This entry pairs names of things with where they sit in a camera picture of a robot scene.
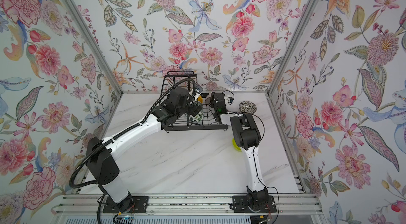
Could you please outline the black wire dish rack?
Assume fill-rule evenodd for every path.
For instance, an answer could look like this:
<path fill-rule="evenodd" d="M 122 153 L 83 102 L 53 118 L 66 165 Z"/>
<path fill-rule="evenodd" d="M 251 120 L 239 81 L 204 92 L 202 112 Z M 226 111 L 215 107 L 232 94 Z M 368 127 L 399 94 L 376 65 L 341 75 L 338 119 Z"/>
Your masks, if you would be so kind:
<path fill-rule="evenodd" d="M 205 93 L 204 91 L 198 96 L 193 94 L 194 88 L 198 85 L 198 77 L 197 75 L 191 71 L 182 71 L 182 70 L 170 70 L 168 71 L 163 78 L 161 94 L 164 97 L 160 100 L 164 101 L 167 97 L 166 95 L 173 89 L 180 87 L 185 88 L 189 91 L 196 101 L 198 101 L 198 97 L 202 96 L 203 98 L 203 105 L 202 112 L 204 113 L 204 120 L 200 123 L 193 123 L 190 121 L 189 117 L 183 115 L 177 121 L 163 129 L 167 133 L 175 132 L 175 131 L 203 131 L 203 130 L 223 130 L 227 131 L 228 126 L 222 125 L 216 122 L 214 118 L 214 111 L 210 108 L 210 94 Z"/>

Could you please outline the green leaf pattern bowl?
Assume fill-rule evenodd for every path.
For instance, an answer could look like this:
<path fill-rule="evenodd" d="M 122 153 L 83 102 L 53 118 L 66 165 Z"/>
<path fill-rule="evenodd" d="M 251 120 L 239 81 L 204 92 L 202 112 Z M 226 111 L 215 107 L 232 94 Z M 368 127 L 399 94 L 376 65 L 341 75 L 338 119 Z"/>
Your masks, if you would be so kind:
<path fill-rule="evenodd" d="M 204 120 L 204 113 L 202 111 L 200 111 L 198 114 L 194 115 L 194 116 L 190 116 L 189 119 L 191 122 L 193 123 L 200 123 Z"/>

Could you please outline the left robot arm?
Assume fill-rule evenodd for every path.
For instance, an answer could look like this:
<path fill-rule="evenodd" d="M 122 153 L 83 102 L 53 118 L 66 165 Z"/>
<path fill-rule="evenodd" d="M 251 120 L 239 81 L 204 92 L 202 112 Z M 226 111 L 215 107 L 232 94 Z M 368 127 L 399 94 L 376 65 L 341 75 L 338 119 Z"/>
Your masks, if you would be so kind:
<path fill-rule="evenodd" d="M 182 79 L 161 94 L 135 124 L 104 139 L 92 138 L 88 142 L 86 156 L 70 177 L 69 186 L 78 189 L 96 184 L 103 194 L 110 196 L 114 208 L 120 212 L 129 211 L 135 203 L 119 176 L 117 160 L 148 136 L 172 125 L 182 115 L 198 114 L 203 108 L 198 101 L 202 90 L 193 79 Z"/>

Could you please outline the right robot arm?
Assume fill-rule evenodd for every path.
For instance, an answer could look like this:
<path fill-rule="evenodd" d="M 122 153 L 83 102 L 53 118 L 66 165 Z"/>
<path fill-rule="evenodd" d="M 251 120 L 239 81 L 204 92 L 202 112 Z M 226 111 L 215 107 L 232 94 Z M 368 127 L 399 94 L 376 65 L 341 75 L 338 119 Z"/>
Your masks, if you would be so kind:
<path fill-rule="evenodd" d="M 244 153 L 247 168 L 248 185 L 246 186 L 247 207 L 255 212 L 269 203 L 269 193 L 263 184 L 259 167 L 259 145 L 264 136 L 260 133 L 255 122 L 255 115 L 250 112 L 230 112 L 227 105 L 231 104 L 233 97 L 224 93 L 210 94 L 210 108 L 214 111 L 216 122 L 227 125 L 232 129 L 233 140 L 236 146 Z"/>

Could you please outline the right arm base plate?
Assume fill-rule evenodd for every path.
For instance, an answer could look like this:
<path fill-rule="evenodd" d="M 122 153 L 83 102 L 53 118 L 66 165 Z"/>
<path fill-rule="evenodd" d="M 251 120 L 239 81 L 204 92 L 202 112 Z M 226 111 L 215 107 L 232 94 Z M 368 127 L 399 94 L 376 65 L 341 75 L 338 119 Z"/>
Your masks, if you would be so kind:
<path fill-rule="evenodd" d="M 267 200 L 249 200 L 247 195 L 234 195 L 229 205 L 234 213 L 277 213 L 277 205 L 273 196 Z"/>

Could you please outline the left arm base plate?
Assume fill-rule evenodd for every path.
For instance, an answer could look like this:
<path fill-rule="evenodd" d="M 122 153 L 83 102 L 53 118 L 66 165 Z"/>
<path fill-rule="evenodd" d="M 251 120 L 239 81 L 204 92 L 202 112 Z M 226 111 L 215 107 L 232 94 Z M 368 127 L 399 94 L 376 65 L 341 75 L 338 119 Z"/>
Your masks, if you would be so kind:
<path fill-rule="evenodd" d="M 148 207 L 148 196 L 127 196 L 120 203 L 115 203 L 111 197 L 106 200 L 103 213 L 146 213 Z"/>

